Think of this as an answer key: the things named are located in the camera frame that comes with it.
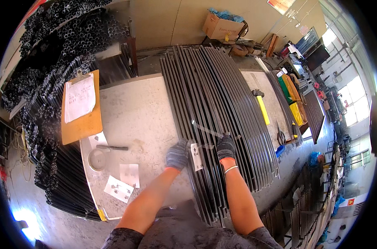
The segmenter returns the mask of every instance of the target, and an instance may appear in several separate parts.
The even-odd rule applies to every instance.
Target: bracelet
[[[236,166],[236,165],[231,166],[230,168],[228,168],[228,169],[224,172],[224,174],[226,174],[229,170],[234,169],[234,168],[238,168],[238,166]]]

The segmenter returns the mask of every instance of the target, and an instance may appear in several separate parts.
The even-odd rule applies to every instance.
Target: pile of pipes
[[[76,144],[63,146],[61,103],[64,83],[92,71],[94,56],[76,57],[67,67],[53,69],[27,98],[20,111],[28,157],[36,165],[35,185],[45,190],[47,203],[76,216],[100,221],[86,182]]]
[[[33,90],[41,84],[43,77],[43,72],[30,67],[14,73],[2,94],[4,109],[11,112],[22,98],[29,99]]]
[[[224,227],[228,203],[218,137],[232,136],[237,166],[252,192],[279,176],[261,109],[233,59],[217,49],[173,47],[161,58],[161,68],[179,137],[201,148],[203,168],[189,165],[201,218]]]
[[[64,72],[65,68],[69,66],[69,63],[74,61],[74,58],[78,55],[93,55],[96,52],[104,51],[113,42],[117,42],[123,38],[122,36],[129,35],[129,29],[126,29],[126,26],[119,24],[119,22],[113,18],[114,16],[112,14],[108,13],[103,8],[99,8],[78,19],[68,22],[64,26],[66,28],[63,27],[59,29],[59,36],[66,37],[66,39],[62,43],[63,49],[61,54],[59,56],[57,55],[57,63],[50,66],[50,69],[46,73],[33,68],[21,71],[16,69],[2,95],[4,108],[8,112],[11,112],[12,109],[18,105],[21,98],[26,100],[30,99],[34,90],[39,85],[49,87],[47,84],[49,79],[45,79],[44,76],[47,75],[47,77],[51,77],[53,80],[58,79],[61,74],[54,74],[59,70],[61,70],[60,72]],[[124,42],[120,46],[121,54],[115,57],[102,61],[95,60],[94,56],[91,57],[90,63],[93,63],[93,65],[90,68],[92,70],[101,70],[100,85],[132,78],[137,75],[135,70],[132,69],[132,66],[129,65],[131,54],[127,43]],[[113,74],[117,74],[116,76],[109,77],[111,72],[107,69],[110,67],[118,69],[116,72],[112,72]]]
[[[274,92],[276,93],[276,96],[277,96],[277,99],[279,101],[281,110],[283,111],[283,114],[284,114],[286,125],[287,125],[288,130],[289,130],[289,139],[287,139],[287,140],[295,141],[295,143],[293,143],[293,144],[295,146],[300,146],[303,143],[301,131],[299,130],[299,126],[296,123],[295,118],[294,118],[294,116],[291,112],[289,105],[288,105],[288,102],[285,99],[283,90],[281,90],[277,75],[274,72],[271,72],[271,71],[269,71],[269,69],[267,69],[265,63],[261,60],[261,58],[255,57],[255,59],[259,63],[259,65],[261,66],[262,70],[265,72],[267,79],[269,80],[271,86],[273,87]],[[295,129],[295,134],[298,136],[297,139],[295,139],[294,131],[293,131],[293,129],[290,129],[290,127],[293,127],[293,129]]]
[[[121,42],[121,54],[110,58],[112,65],[119,68],[119,75],[110,78],[107,73],[100,73],[100,85],[136,76],[129,65],[129,47],[123,41],[130,36],[130,28],[121,25],[107,10],[98,8],[110,2],[55,0],[47,10],[41,5],[27,19],[21,38],[22,57],[36,45],[40,52],[20,61],[2,94],[8,112],[22,98],[26,100],[20,110],[21,125],[28,157],[36,165],[35,185],[45,190],[47,203],[92,220],[100,217],[86,182],[79,146],[63,146],[60,142],[61,106],[65,82],[76,78],[78,69],[86,74],[109,67],[110,62],[97,60],[95,53],[114,42]],[[57,33],[48,36],[57,29]]]
[[[100,8],[66,23],[57,35],[65,39],[61,55],[74,57],[106,50],[112,41],[129,37],[130,28]]]
[[[45,5],[42,4],[25,22],[26,31],[20,39],[21,57],[25,58],[41,39],[65,22],[111,2],[112,0],[54,0],[46,10]]]

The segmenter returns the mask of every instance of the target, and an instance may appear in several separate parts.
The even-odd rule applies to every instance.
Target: clipboard
[[[103,130],[103,124],[101,122],[101,113],[100,113],[100,85],[99,85],[99,70],[94,70],[89,72],[93,74],[94,78],[94,91],[96,94],[96,104],[94,105],[93,110],[78,117],[77,119],[65,123],[64,114],[65,114],[65,88],[62,93],[62,107],[61,107],[61,138],[62,144],[67,145],[69,143],[78,141],[82,138],[92,136],[94,134],[100,133]],[[70,80],[71,84],[76,84],[84,78],[88,77],[88,74],[82,75],[82,71],[78,70],[77,77]]]

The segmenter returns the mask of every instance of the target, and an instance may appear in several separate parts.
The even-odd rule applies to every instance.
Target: glass pane
[[[332,32],[331,29],[328,29],[324,35],[322,36],[323,37],[323,42],[324,42],[324,46],[325,47],[328,47],[328,45],[331,44],[332,41],[335,40],[336,36],[334,34],[334,32]]]
[[[371,158],[370,157],[367,157],[367,158],[363,159],[363,164],[367,164],[369,162],[371,162]]]
[[[361,161],[360,161],[360,162],[357,162],[357,163],[352,164],[350,167],[351,167],[352,169],[356,169],[356,168],[361,167],[361,166],[363,166],[363,164],[362,164]]]
[[[357,161],[359,161],[359,160],[361,160],[361,154],[358,154],[357,156],[354,156],[354,157],[351,157],[350,158],[350,162],[352,163],[352,162],[357,162]]]
[[[363,164],[367,164],[371,161],[370,152],[363,152]]]
[[[358,121],[361,121],[369,116],[370,112],[368,110],[368,101],[366,96],[362,97],[357,102],[355,102],[353,106],[355,107]]]
[[[355,107],[350,106],[346,109],[345,120],[346,126],[351,126],[352,124],[357,122]]]
[[[358,101],[361,97],[363,97],[365,95],[363,84],[362,84],[359,76],[354,78],[346,86],[349,89],[349,93],[350,93],[350,96],[352,97],[353,102]]]
[[[350,97],[349,90],[347,86],[344,86],[341,90],[338,91],[339,94],[342,94],[341,102],[345,106],[345,101],[348,102],[348,105],[352,103],[352,98]]]

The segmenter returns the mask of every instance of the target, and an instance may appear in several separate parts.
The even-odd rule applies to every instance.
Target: work glove
[[[174,146],[168,149],[166,153],[166,166],[182,171],[188,162],[188,151],[186,150],[188,140],[183,138]]]
[[[218,154],[219,161],[225,158],[234,159],[236,154],[236,147],[234,142],[229,135],[223,135],[222,138],[219,138],[218,144],[216,145],[216,152]]]

